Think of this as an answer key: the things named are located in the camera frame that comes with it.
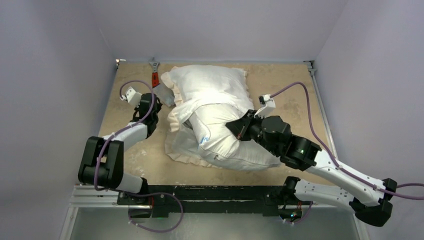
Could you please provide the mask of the white pillow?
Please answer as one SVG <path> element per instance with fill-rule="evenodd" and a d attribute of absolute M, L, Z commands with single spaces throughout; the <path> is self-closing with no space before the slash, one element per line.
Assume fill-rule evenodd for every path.
<path fill-rule="evenodd" d="M 279 158 L 253 140 L 238 140 L 226 127 L 226 123 L 238 120 L 243 115 L 227 103 L 197 108 L 188 121 L 198 142 L 198 154 L 216 167 L 235 171 L 262 171 L 279 167 Z"/>

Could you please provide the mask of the grey pillow with cream ruffle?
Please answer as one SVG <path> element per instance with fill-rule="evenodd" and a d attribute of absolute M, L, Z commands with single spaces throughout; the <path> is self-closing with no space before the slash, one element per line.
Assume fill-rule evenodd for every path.
<path fill-rule="evenodd" d="M 198 141 L 189 122 L 190 116 L 205 105 L 229 104 L 244 114 L 254 108 L 246 84 L 247 72 L 241 68 L 215 65 L 174 67 L 161 75 L 165 86 L 173 91 L 175 108 L 168 114 L 173 152 L 187 155 L 176 161 L 202 167 L 215 167 L 198 153 Z"/>

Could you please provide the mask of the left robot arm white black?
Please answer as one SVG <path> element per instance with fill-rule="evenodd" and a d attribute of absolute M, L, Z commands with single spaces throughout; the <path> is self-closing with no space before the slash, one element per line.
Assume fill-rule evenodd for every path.
<path fill-rule="evenodd" d="M 135 144 L 148 139 L 156 130 L 160 99 L 152 93 L 140 96 L 132 120 L 123 130 L 104 137 L 88 138 L 82 154 L 77 178 L 81 183 L 129 193 L 138 205 L 149 199 L 149 185 L 145 178 L 124 172 L 124 153 Z"/>

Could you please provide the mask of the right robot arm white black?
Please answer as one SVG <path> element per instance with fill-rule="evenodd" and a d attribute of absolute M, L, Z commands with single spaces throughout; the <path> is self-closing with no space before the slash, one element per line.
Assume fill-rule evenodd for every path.
<path fill-rule="evenodd" d="M 279 198 L 285 205 L 319 202 L 354 213 L 360 221 L 382 227 L 392 214 L 391 196 L 397 182 L 367 176 L 344 163 L 332 160 L 330 153 L 313 141 L 292 134 L 291 126 L 279 116 L 258 117 L 249 110 L 242 118 L 226 123 L 240 141 L 254 141 L 287 167 L 319 176 L 333 186 L 320 185 L 289 176 Z"/>

